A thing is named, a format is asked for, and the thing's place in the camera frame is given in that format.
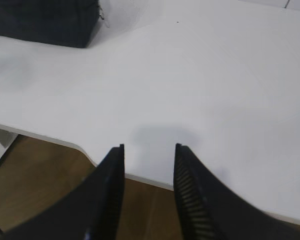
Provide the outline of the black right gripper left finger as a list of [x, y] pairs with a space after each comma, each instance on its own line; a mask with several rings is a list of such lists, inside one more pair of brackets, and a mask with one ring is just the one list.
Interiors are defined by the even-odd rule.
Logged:
[[125, 190], [125, 148], [113, 147], [68, 195], [4, 233], [5, 240], [114, 240]]

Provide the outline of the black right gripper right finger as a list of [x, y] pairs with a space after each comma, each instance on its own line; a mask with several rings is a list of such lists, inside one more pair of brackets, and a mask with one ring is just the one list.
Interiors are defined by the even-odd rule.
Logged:
[[185, 240], [300, 240], [300, 230], [243, 200], [180, 143], [173, 191]]

